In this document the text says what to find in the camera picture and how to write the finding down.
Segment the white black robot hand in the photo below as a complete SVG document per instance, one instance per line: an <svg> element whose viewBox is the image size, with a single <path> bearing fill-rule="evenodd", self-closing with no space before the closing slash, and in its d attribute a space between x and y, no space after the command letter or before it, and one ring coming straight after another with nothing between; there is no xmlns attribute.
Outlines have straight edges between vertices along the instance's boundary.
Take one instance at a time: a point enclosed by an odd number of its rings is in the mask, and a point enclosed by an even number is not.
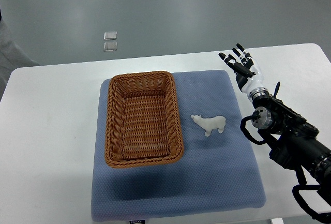
<svg viewBox="0 0 331 224"><path fill-rule="evenodd" d="M220 52L219 57L235 73L235 80L241 92L245 93L251 102L258 98L266 98L269 95L268 89L263 84L263 74L255 59L239 43L232 51L236 55L225 55Z"/></svg>

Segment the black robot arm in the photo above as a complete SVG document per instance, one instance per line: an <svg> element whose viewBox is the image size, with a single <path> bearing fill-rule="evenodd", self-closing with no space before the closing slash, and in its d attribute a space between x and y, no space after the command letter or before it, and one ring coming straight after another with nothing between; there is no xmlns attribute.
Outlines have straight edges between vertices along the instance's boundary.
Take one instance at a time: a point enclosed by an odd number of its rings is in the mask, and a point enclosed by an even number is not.
<svg viewBox="0 0 331 224"><path fill-rule="evenodd" d="M299 206L312 219L330 223L330 213L317 213L300 195L316 191L330 203L330 149L317 140L319 130L264 87L251 89L248 97L255 111L241 121L244 136L256 145L267 144L271 160L295 171L298 185L292 194Z"/></svg>

